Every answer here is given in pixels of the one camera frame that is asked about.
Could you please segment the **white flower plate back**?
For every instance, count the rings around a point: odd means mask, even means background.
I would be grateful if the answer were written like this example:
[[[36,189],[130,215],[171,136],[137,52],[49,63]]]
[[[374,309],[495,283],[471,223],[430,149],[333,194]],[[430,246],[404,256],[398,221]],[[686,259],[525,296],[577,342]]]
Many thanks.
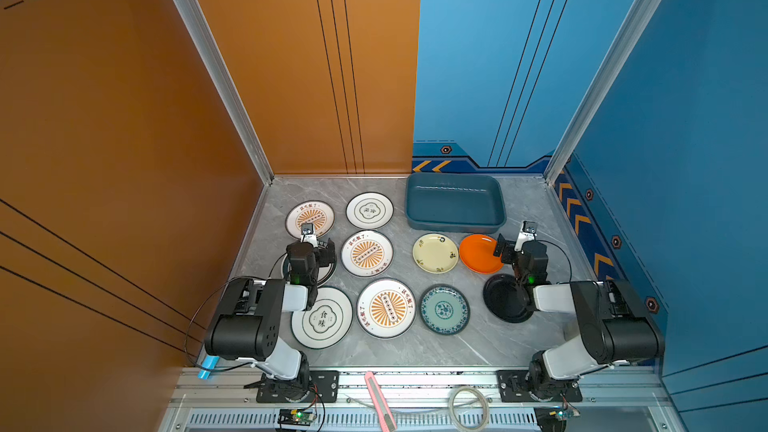
[[[386,225],[394,214],[392,201],[378,192],[364,192],[353,197],[346,207],[348,221],[359,229],[373,230]]]

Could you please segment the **cream yellow plate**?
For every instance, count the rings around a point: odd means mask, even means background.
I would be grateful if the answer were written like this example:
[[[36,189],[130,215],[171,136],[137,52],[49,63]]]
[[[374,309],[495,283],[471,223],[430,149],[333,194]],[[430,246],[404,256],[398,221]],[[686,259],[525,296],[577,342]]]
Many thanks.
[[[421,270],[431,274],[444,274],[458,264],[459,249],[447,236],[430,233],[416,240],[412,257]]]

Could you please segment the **white green-rimmed plate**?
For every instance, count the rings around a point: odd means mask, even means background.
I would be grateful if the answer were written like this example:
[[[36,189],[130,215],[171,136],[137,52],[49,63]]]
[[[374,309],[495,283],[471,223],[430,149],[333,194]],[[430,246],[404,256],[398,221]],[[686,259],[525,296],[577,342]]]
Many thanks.
[[[294,263],[304,267],[306,271],[302,273],[294,273],[292,268]],[[331,262],[326,266],[321,266],[320,262],[313,255],[310,255],[308,259],[301,261],[284,257],[282,262],[283,278],[291,285],[309,286],[312,278],[311,272],[316,271],[317,274],[314,280],[314,284],[322,286],[330,280],[333,273],[335,272],[335,269],[335,262]]]

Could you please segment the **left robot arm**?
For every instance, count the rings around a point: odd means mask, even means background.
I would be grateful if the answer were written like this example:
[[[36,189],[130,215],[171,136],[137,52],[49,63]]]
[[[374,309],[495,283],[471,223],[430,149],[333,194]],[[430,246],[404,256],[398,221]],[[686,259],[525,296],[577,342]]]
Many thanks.
[[[261,370],[256,383],[269,392],[299,400],[310,391],[306,354],[279,337],[285,312],[310,310],[317,299],[319,271],[336,261],[335,244],[294,242],[286,248],[287,277],[230,280],[211,318],[205,352],[226,360],[244,360]]]

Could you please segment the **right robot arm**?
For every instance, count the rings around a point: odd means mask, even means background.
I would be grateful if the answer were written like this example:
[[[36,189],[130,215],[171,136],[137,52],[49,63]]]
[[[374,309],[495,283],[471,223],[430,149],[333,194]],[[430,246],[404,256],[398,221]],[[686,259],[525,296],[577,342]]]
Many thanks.
[[[504,402],[579,401],[579,379],[617,363],[639,363],[664,354],[663,334],[627,281],[548,281],[546,245],[499,236],[493,255],[514,273],[498,274],[483,288],[489,311],[507,323],[536,312],[573,316],[577,333],[534,353],[525,370],[496,373]]]

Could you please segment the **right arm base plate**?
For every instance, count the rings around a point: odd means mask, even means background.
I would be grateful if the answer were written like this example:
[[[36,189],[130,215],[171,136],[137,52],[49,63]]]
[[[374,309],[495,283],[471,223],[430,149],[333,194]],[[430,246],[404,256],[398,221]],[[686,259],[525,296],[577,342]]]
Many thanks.
[[[583,396],[576,380],[555,380],[546,373],[529,370],[497,370],[497,387],[504,403],[559,402],[579,403]]]

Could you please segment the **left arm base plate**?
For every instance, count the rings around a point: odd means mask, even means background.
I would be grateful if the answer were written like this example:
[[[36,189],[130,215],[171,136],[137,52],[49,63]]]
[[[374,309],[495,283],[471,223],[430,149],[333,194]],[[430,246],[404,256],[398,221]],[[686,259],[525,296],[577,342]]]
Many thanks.
[[[309,403],[317,399],[325,404],[335,403],[339,379],[337,370],[315,369],[291,381],[263,379],[257,387],[256,401],[260,404]]]

